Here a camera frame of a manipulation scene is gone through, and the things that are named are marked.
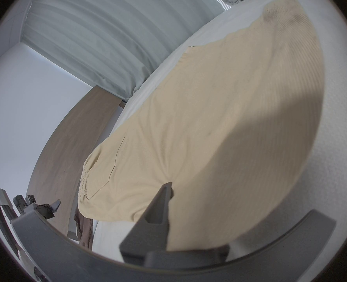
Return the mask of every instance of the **bed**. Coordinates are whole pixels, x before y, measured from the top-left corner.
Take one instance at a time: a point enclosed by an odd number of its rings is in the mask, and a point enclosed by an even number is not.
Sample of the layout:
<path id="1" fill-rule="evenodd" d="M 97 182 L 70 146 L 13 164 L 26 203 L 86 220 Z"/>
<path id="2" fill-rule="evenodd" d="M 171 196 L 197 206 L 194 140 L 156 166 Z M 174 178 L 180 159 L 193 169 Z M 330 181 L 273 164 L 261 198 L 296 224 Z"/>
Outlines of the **bed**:
<path id="1" fill-rule="evenodd" d="M 270 1 L 273 0 L 238 3 L 192 35 L 129 99 L 113 131 L 142 105 L 188 46 L 203 45 L 249 26 Z M 337 226 L 320 256 L 300 279 L 309 281 L 324 269 L 347 238 L 347 22 L 328 0 L 298 1 L 311 19 L 323 50 L 326 84 L 323 119 L 309 163 L 298 184 L 265 220 L 230 244 L 229 259 L 268 244 L 309 210 L 317 209 L 335 219 Z M 50 223 L 65 235 L 68 235 L 82 164 L 119 103 L 120 100 L 101 88 L 93 88 L 55 130 L 35 166 L 28 194 L 34 194 L 38 203 L 62 200 L 62 206 Z M 83 128 L 85 116 L 91 124 Z M 118 245 L 132 226 L 133 223 L 125 222 L 95 222 L 93 252 L 122 261 Z"/>

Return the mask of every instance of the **white wall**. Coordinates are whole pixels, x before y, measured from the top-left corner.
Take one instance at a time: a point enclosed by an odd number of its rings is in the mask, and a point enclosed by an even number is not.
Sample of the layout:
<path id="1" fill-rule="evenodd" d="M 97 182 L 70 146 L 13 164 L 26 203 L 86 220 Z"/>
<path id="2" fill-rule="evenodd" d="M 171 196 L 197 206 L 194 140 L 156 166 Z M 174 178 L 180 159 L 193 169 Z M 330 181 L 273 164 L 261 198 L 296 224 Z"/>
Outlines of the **white wall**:
<path id="1" fill-rule="evenodd" d="M 11 200 L 26 195 L 49 137 L 90 89 L 23 43 L 0 58 L 0 188 Z"/>
<path id="2" fill-rule="evenodd" d="M 0 57 L 21 38 L 22 25 L 32 0 L 16 0 L 0 21 Z"/>

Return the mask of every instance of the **wooden panel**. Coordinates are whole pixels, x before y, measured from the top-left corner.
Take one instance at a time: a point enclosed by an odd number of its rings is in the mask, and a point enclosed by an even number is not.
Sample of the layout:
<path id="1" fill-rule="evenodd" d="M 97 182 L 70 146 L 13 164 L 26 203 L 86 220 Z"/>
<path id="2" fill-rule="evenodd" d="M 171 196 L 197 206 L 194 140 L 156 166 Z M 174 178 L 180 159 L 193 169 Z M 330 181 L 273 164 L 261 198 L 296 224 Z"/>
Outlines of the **wooden panel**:
<path id="1" fill-rule="evenodd" d="M 67 235 L 82 166 L 121 99 L 96 86 L 65 116 L 39 156 L 27 194 L 38 204 L 61 205 L 49 223 Z"/>

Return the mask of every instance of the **beige fabric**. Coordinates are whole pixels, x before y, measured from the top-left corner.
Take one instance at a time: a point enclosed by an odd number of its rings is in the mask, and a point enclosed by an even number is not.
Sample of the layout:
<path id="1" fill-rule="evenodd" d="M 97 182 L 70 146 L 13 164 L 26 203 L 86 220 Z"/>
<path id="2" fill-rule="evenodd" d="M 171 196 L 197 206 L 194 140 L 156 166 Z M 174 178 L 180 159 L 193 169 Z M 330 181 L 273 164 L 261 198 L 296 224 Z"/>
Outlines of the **beige fabric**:
<path id="1" fill-rule="evenodd" d="M 224 245 L 265 218 L 296 183 L 323 92 L 312 23 L 297 0 L 271 2 L 250 27 L 188 48 L 86 160 L 79 210 L 136 221 L 172 182 L 167 250 Z"/>

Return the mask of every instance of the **white bed sheet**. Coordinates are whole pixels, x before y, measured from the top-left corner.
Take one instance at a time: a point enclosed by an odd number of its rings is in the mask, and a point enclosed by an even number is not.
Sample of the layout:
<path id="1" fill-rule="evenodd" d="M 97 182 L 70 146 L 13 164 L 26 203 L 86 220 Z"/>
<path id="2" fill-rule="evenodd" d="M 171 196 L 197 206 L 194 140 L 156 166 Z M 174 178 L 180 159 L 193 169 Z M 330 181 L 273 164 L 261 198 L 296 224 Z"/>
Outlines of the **white bed sheet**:
<path id="1" fill-rule="evenodd" d="M 142 105 L 176 65 L 187 46 L 204 45 L 249 26 L 262 14 L 263 7 L 270 1 L 273 0 L 246 0 L 239 3 L 192 35 L 129 99 L 113 130 Z M 317 31 L 324 54 L 326 89 L 318 136 L 307 167 L 293 191 L 256 228 L 231 243 L 230 255 L 233 258 L 243 256 L 268 244 L 311 209 L 317 209 L 335 219 L 337 225 L 324 250 L 300 278 L 300 282 L 304 282 L 311 281 L 323 270 L 347 238 L 347 22 L 329 0 L 298 1 Z M 104 235 L 113 234 L 117 225 L 118 223 L 98 223 L 93 251 L 110 258 L 115 257 L 113 250 L 118 251 L 118 245 L 123 239 L 120 233 L 126 236 L 129 231 L 125 226 L 124 229 L 119 229 L 117 241 L 111 243 Z"/>

